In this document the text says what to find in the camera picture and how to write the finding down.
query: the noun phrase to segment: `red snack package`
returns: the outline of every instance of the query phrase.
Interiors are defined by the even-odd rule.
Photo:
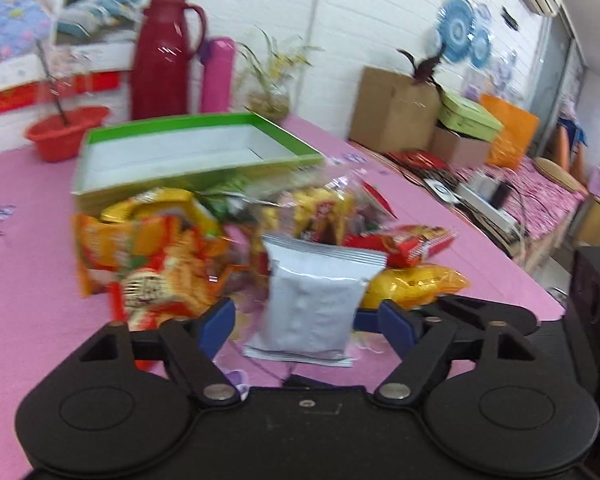
[[[389,267],[415,267],[449,247],[457,235],[442,227],[403,225],[349,236],[344,246],[388,253]]]

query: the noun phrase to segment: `metal screw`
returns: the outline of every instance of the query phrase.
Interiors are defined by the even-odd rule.
[[[406,399],[411,395],[411,389],[402,383],[387,383],[380,386],[378,390],[385,399],[400,400]]]
[[[228,400],[235,395],[235,388],[228,384],[210,384],[202,393],[211,400]]]

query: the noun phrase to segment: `thermos handle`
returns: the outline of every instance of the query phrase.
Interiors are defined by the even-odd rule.
[[[205,38],[206,38],[206,14],[205,14],[205,9],[203,9],[202,7],[197,6],[197,5],[187,4],[185,6],[185,9],[195,10],[198,13],[198,16],[200,17],[200,42],[189,53],[189,59],[191,59],[192,57],[194,57],[196,55],[196,52],[200,50],[200,47],[202,46],[202,43],[203,43],[203,41],[205,41]]]

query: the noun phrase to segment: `plant stem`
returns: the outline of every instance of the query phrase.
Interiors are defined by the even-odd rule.
[[[51,88],[51,97],[54,100],[56,108],[58,109],[58,113],[62,118],[62,122],[64,126],[69,126],[69,120],[66,118],[66,114],[60,105],[60,99],[58,98],[58,87],[56,86],[56,80],[51,76],[51,72],[49,71],[49,66],[46,64],[45,53],[42,50],[42,44],[40,40],[36,40],[36,46],[38,47],[38,57],[40,58],[40,62],[42,63],[42,69],[45,71],[46,79]]]

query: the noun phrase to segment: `open box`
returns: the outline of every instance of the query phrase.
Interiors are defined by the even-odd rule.
[[[91,130],[72,193],[79,211],[109,205],[158,186],[204,190],[234,176],[268,176],[323,160],[320,152],[251,113],[135,121]]]

